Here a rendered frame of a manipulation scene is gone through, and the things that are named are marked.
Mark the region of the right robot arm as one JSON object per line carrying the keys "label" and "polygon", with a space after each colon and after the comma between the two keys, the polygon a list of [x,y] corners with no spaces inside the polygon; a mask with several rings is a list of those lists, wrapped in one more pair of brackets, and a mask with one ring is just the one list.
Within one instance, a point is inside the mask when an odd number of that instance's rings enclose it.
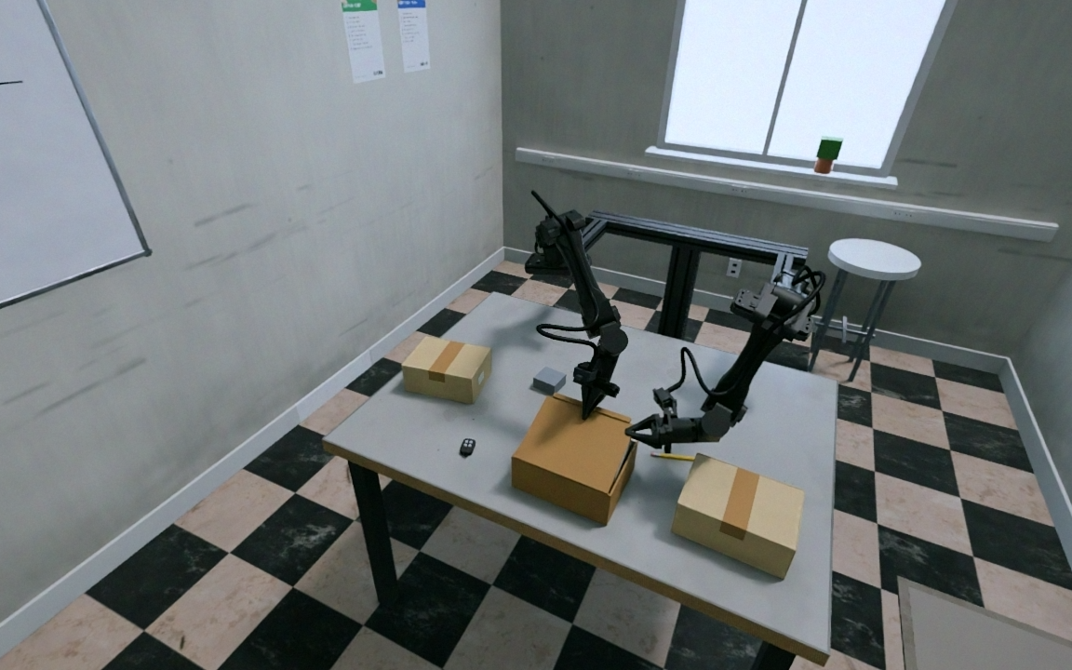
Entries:
{"label": "right robot arm", "polygon": [[593,291],[598,302],[599,318],[594,327],[585,331],[590,340],[601,334],[598,341],[598,354],[602,360],[608,357],[617,362],[623,349],[628,347],[628,334],[620,329],[622,326],[620,311],[605,297],[591,270],[590,254],[584,254],[582,235],[586,226],[584,217],[580,215],[577,209],[570,209],[560,218],[569,228],[569,233],[563,232],[554,217],[540,221],[540,225],[536,226],[535,237],[537,245],[542,248],[544,253],[532,253],[528,260],[525,260],[525,268],[569,270],[577,289],[578,306],[582,311],[583,326],[587,326],[595,317],[590,298],[590,289]]}

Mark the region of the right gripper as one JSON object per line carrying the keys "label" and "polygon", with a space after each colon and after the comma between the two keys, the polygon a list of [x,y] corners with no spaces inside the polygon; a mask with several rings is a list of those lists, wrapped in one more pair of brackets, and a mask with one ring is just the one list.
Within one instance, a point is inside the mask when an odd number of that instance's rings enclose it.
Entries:
{"label": "right gripper", "polygon": [[[590,382],[582,382],[579,379],[574,379],[575,384],[582,385],[582,399],[583,399],[583,414],[582,419],[586,421],[591,412],[598,406],[601,400],[607,397],[614,397],[620,393],[621,387],[616,384],[612,384],[611,377],[616,368],[617,362],[612,359],[602,360],[601,355],[598,355],[598,360],[594,368],[589,368],[590,362],[580,362],[577,368],[590,370],[596,370],[596,378]],[[589,402],[589,403],[587,403]]]}

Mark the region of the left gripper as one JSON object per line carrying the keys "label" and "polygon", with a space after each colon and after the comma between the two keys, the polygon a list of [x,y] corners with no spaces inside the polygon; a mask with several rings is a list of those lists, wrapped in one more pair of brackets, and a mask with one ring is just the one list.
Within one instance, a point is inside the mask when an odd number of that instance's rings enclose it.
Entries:
{"label": "left gripper", "polygon": [[[678,417],[678,400],[667,389],[665,391],[671,397],[671,410],[671,410],[662,408],[662,417],[660,417],[660,414],[652,414],[641,422],[630,425],[630,427],[626,428],[625,435],[631,436],[631,438],[642,442],[642,444],[646,444],[653,449],[661,449],[664,446],[664,453],[671,453],[672,444],[696,444],[696,430],[693,430],[696,427],[696,422],[694,422],[694,417]],[[665,425],[666,420],[668,425]],[[659,425],[662,425],[662,427],[659,427]],[[652,435],[635,433],[637,430],[646,429],[651,429]]]}

